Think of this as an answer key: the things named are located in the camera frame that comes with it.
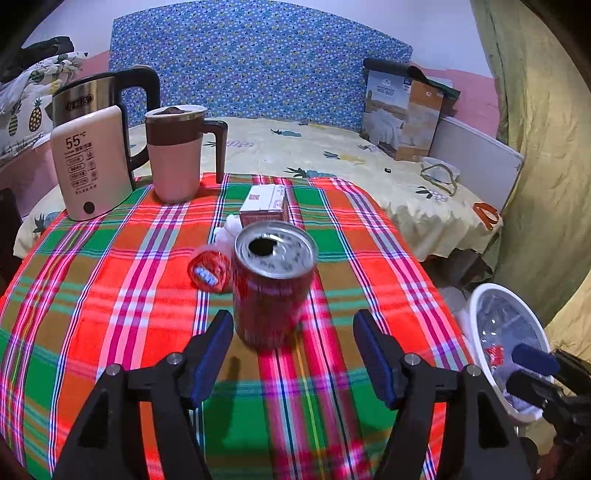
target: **mug lid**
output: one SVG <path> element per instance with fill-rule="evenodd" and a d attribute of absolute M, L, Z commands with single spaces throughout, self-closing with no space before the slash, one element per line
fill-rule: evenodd
<path fill-rule="evenodd" d="M 150 110 L 145 114 L 146 123 L 182 122 L 204 117 L 207 108 L 203 105 L 170 105 Z"/>

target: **black button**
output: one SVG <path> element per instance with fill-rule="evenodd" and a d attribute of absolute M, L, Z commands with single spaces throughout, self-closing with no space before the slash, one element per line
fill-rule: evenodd
<path fill-rule="evenodd" d="M 91 214 L 92 212 L 95 211 L 95 204 L 92 202 L 86 202 L 84 204 L 84 211 L 88 214 Z"/>

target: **can opening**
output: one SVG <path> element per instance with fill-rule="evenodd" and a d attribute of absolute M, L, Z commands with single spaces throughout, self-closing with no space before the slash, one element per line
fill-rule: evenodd
<path fill-rule="evenodd" d="M 248 249 L 257 257 L 268 257 L 273 253 L 277 240 L 260 236 L 248 244 Z"/>

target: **small white box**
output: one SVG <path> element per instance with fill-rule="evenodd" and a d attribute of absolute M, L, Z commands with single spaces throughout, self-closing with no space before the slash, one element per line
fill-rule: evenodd
<path fill-rule="evenodd" d="M 283 185 L 253 185 L 240 207 L 242 226 L 259 220 L 288 222 L 287 197 Z"/>

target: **brand logo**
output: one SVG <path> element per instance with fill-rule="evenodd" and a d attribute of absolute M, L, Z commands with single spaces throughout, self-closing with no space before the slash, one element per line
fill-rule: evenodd
<path fill-rule="evenodd" d="M 66 105 L 66 110 L 71 112 L 72 110 L 76 110 L 77 108 L 81 108 L 86 105 L 90 105 L 95 98 L 92 95 L 84 95 L 84 97 L 78 97 L 77 99 L 68 102 Z"/>

